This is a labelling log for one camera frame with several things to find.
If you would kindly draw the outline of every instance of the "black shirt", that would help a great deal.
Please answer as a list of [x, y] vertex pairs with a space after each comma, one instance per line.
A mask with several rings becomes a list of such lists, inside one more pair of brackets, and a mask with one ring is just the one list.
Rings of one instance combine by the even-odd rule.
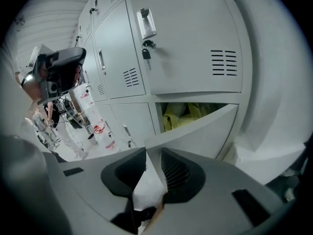
[[[56, 128], [58, 123], [59, 123], [59, 119], [60, 119], [60, 113], [59, 113], [59, 110], [58, 110], [58, 107], [57, 107], [57, 104], [59, 103], [59, 101], [53, 100], [51, 102], [53, 104], [53, 111], [52, 111], [51, 119], [54, 122], [53, 127]], [[48, 104], [44, 105], [44, 109], [45, 109], [45, 112], [46, 112], [47, 116], [49, 117], [49, 115], [48, 115]]]

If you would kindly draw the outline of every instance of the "white shirt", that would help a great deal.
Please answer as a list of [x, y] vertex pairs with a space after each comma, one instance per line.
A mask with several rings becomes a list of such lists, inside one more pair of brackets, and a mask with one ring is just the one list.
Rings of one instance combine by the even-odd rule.
[[17, 47], [16, 31], [12, 26], [0, 46], [0, 133], [5, 136], [17, 135], [36, 145], [42, 152], [50, 152], [24, 119], [33, 101], [15, 80], [15, 73], [20, 72]]

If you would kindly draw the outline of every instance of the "machine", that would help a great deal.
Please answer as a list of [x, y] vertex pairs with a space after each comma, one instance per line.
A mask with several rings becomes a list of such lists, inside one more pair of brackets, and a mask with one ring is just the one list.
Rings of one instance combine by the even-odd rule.
[[[97, 159], [59, 164], [52, 154], [43, 152], [32, 142], [27, 133], [21, 134], [23, 114], [31, 101], [8, 72], [1, 71], [0, 90], [10, 92], [10, 95], [1, 93], [1, 101], [5, 102], [1, 105], [0, 116], [1, 183], [5, 197], [14, 203], [12, 211], [21, 220], [27, 217], [28, 226], [24, 229], [32, 228], [42, 234], [114, 235], [129, 234], [129, 231], [137, 234], [135, 225], [127, 232], [112, 221], [121, 213], [132, 216], [132, 193], [145, 171], [146, 154], [166, 193], [144, 234], [260, 235], [269, 233], [285, 218], [295, 202], [284, 204], [253, 177], [254, 174], [259, 176], [260, 170], [274, 171], [265, 173], [264, 182], [275, 175], [275, 165], [264, 163], [273, 158], [274, 152], [279, 154], [274, 156], [278, 158], [277, 164], [284, 161], [281, 168], [285, 168], [304, 150], [303, 143], [312, 132], [312, 56], [299, 28], [282, 4], [275, 0], [236, 0], [236, 3], [246, 19], [251, 44], [252, 54], [246, 60], [253, 65], [253, 77], [247, 83], [256, 82], [257, 86], [252, 86], [251, 94], [250, 89], [245, 91], [245, 100], [240, 106], [243, 110], [238, 110], [240, 120], [233, 126], [240, 131], [234, 137], [235, 141], [228, 144], [224, 161], [197, 155], [196, 146], [182, 151], [151, 145]], [[263, 19], [253, 17], [256, 9], [264, 12], [261, 13]], [[267, 16], [269, 9], [273, 12]], [[271, 15], [279, 17], [277, 25], [263, 25], [262, 20], [272, 22], [274, 17]], [[154, 26], [156, 31], [152, 30], [151, 36], [159, 34], [160, 27]], [[64, 60], [75, 56], [74, 66], [82, 64], [86, 55], [84, 49], [68, 49], [64, 53], [68, 51], [75, 53], [66, 55]], [[284, 66], [289, 67], [287, 61], [280, 63], [290, 53], [292, 60], [287, 61], [299, 61], [298, 72], [289, 68], [284, 70]], [[152, 61], [149, 66], [154, 71]], [[271, 70], [273, 63], [279, 69]], [[244, 73], [243, 80], [248, 79], [246, 75]], [[65, 78], [63, 76], [62, 72], [51, 76], [51, 87], [48, 80], [43, 81], [42, 89], [50, 90], [44, 101], [61, 96], [72, 87], [63, 89], [59, 83]], [[57, 94], [52, 91], [55, 84], [62, 88]], [[294, 100], [290, 99], [290, 93], [295, 96]], [[295, 122], [286, 121], [293, 119], [294, 113], [303, 114]], [[296, 136], [290, 135], [291, 128], [299, 130]], [[286, 143], [290, 144], [288, 152], [284, 150]], [[285, 156], [289, 157], [287, 163], [283, 159]]]

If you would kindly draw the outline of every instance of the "person's arm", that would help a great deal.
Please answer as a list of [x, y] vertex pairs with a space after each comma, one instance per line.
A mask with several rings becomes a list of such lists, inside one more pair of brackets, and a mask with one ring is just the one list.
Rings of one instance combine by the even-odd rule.
[[51, 120], [52, 119], [52, 112], [53, 112], [53, 103], [48, 102], [47, 106], [48, 106], [48, 119]]

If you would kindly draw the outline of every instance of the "key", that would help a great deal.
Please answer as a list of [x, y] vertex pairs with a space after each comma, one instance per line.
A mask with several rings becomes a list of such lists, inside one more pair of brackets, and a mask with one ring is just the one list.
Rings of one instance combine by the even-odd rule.
[[147, 49], [142, 49], [142, 57], [144, 60], [147, 61], [149, 70], [151, 70], [151, 65], [150, 65], [151, 56], [150, 56], [150, 52]]

